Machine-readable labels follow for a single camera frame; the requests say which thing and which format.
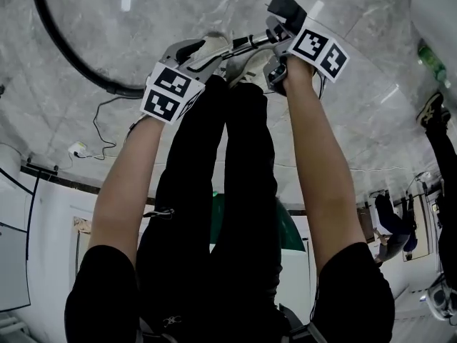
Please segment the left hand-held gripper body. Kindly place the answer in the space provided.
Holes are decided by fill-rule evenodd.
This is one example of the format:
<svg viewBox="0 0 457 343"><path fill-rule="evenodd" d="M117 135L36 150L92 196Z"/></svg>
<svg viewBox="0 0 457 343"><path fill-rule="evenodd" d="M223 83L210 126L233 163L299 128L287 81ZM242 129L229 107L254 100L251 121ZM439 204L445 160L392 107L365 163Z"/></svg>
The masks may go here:
<svg viewBox="0 0 457 343"><path fill-rule="evenodd" d="M146 78L140 106L143 114L167 124L173 124L183 116L205 89L204 83L187 75L183 66L187 59L176 58L182 42L172 44Z"/></svg>

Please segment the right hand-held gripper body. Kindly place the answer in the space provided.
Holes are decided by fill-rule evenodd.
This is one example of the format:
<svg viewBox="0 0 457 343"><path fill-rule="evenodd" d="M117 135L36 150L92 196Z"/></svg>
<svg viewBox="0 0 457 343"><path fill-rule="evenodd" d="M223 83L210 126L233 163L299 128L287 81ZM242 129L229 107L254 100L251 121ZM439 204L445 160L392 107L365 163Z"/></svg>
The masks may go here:
<svg viewBox="0 0 457 343"><path fill-rule="evenodd" d="M274 56L263 68L268 88L277 94L285 92L283 80L287 77L287 58L296 56L313 67L320 79L322 94L327 82L336 82L348 64L348 54L331 36L303 26L295 33L279 39L273 45Z"/></svg>

